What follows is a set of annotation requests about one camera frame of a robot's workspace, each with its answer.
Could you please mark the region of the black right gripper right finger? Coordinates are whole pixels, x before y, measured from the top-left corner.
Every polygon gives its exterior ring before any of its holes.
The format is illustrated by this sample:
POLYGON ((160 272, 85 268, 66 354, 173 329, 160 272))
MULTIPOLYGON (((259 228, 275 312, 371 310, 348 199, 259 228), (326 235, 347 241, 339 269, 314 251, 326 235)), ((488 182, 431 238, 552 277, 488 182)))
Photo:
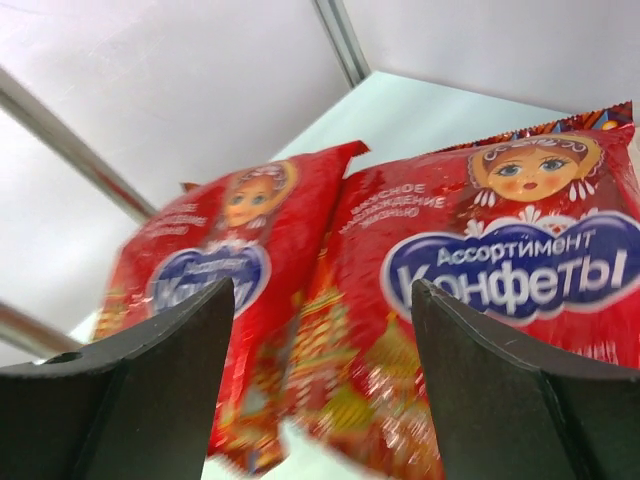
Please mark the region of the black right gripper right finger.
POLYGON ((639 374, 553 347, 425 280, 412 323, 450 479, 635 479, 639 374))

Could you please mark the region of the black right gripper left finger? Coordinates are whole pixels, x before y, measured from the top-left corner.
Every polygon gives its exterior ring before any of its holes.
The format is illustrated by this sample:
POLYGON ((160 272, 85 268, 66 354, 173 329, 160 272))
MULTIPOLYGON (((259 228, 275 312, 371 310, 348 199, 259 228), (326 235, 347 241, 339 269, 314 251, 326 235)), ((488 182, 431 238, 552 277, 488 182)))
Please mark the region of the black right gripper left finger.
POLYGON ((1 371, 5 479, 197 479, 234 318, 224 279, 108 338, 1 371))

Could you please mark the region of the red matryoshka candy bag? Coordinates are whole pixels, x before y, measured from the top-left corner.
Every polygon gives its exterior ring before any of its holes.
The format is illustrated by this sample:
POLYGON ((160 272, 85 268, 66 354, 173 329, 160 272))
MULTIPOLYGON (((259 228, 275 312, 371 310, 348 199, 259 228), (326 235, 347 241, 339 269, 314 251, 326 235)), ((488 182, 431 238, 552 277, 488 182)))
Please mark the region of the red matryoshka candy bag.
POLYGON ((350 175, 302 308, 285 415, 388 477, 445 477, 411 323, 418 280, 555 347, 637 367, 634 133, 626 102, 350 175))
POLYGON ((187 187, 121 248, 93 330, 103 339, 223 279, 234 324, 208 452, 266 472, 284 460, 281 394, 299 312, 362 141, 187 187))

